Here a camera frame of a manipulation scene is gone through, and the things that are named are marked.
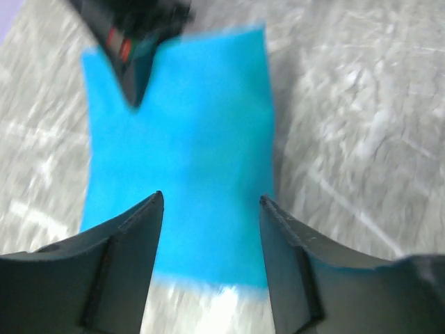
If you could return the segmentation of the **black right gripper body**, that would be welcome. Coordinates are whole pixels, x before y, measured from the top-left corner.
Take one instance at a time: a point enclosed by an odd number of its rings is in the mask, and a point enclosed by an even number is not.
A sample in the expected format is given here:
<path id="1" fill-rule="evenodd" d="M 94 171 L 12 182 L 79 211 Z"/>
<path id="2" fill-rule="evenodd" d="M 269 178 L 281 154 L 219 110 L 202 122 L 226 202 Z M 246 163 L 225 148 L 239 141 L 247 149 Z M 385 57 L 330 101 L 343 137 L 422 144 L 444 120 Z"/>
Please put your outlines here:
<path id="1" fill-rule="evenodd" d="M 162 42 L 182 33 L 193 21 L 188 1 L 89 1 L 69 0 L 97 42 L 106 46 L 111 32 L 138 42 Z"/>

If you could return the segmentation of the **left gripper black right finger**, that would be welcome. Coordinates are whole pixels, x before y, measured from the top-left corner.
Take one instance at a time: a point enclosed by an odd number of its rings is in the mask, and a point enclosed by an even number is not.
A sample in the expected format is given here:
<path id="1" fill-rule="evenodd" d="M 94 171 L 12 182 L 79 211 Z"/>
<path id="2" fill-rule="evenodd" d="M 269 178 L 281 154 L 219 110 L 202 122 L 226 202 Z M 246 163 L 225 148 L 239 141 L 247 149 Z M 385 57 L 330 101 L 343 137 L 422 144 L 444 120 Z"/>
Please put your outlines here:
<path id="1" fill-rule="evenodd" d="M 277 333 L 444 332 L 443 255 L 366 255 L 267 196 L 259 227 Z"/>

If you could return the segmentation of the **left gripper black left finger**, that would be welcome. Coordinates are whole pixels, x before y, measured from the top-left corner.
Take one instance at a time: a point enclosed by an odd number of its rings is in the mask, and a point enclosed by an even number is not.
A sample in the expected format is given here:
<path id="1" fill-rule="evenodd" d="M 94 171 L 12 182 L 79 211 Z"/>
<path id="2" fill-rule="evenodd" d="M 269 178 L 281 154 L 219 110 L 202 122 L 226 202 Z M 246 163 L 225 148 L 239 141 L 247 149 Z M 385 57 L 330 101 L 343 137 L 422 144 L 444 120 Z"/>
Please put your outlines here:
<path id="1" fill-rule="evenodd" d="M 1 256 L 2 333 L 139 333 L 163 220 L 156 192 L 35 252 Z"/>

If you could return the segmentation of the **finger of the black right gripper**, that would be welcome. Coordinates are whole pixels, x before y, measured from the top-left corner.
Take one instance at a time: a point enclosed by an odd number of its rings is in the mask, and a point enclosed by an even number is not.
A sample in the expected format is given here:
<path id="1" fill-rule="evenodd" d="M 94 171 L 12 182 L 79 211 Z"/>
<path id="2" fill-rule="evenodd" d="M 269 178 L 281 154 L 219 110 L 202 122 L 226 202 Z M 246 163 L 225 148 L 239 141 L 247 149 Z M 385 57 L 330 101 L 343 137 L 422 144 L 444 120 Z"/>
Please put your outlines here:
<path id="1" fill-rule="evenodd" d="M 138 108 L 145 96 L 159 44 L 159 33 L 148 34 L 142 40 L 125 37 L 121 31 L 105 33 L 104 51 L 124 97 L 133 108 Z"/>

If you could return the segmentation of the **teal polo shirt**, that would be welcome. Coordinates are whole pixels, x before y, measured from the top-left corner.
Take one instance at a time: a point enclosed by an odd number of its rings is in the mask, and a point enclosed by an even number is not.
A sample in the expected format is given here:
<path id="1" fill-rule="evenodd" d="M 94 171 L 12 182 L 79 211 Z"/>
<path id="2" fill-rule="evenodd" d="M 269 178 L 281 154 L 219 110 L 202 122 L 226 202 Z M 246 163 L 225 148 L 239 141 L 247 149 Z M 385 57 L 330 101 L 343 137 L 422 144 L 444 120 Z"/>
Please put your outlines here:
<path id="1" fill-rule="evenodd" d="M 155 270 L 264 288 L 259 199 L 273 193 L 274 107 L 262 26 L 170 40 L 132 112 L 96 49 L 82 56 L 92 150 L 81 229 L 164 197 Z"/>

